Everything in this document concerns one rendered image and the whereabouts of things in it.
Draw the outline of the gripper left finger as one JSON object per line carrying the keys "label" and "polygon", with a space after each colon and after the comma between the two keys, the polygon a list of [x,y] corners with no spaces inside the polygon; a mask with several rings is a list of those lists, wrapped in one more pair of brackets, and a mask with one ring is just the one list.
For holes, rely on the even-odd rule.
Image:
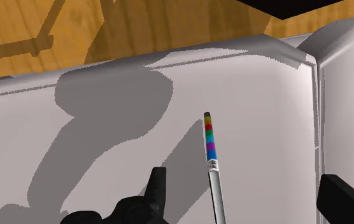
{"label": "gripper left finger", "polygon": [[76,211],[60,224],[168,224],[164,219],[166,176],[165,167],[154,167],[145,194],[121,199],[106,218],[95,211]]}

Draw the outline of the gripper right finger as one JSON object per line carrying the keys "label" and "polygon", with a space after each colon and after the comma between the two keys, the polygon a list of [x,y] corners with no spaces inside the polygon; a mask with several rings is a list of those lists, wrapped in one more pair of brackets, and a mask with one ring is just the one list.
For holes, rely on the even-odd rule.
{"label": "gripper right finger", "polygon": [[330,224],[354,224],[354,188],[335,174],[322,174],[316,207]]}

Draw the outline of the rainbow striped silver pen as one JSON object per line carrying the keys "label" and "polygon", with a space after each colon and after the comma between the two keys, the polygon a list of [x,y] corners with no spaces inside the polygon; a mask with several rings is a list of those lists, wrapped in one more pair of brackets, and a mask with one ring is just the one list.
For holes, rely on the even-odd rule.
{"label": "rainbow striped silver pen", "polygon": [[220,169],[216,154],[215,138],[210,112],[204,113],[204,133],[206,140],[206,160],[208,166],[209,185],[213,203],[213,212],[216,224],[226,224],[223,206]]}

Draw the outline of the white sofa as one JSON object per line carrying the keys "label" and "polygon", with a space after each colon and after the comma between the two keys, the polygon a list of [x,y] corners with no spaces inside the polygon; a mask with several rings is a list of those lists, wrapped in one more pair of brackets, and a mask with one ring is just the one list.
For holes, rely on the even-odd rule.
{"label": "white sofa", "polygon": [[107,216],[160,165],[169,224],[215,224],[205,112],[227,224],[323,224],[317,175],[354,187],[354,18],[0,80],[0,224]]}

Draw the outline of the black robot stand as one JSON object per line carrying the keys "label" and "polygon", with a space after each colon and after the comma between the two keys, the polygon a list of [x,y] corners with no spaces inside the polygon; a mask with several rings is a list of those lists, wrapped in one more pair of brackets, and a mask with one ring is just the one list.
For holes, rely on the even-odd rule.
{"label": "black robot stand", "polygon": [[288,19],[342,0],[237,0],[278,19]]}

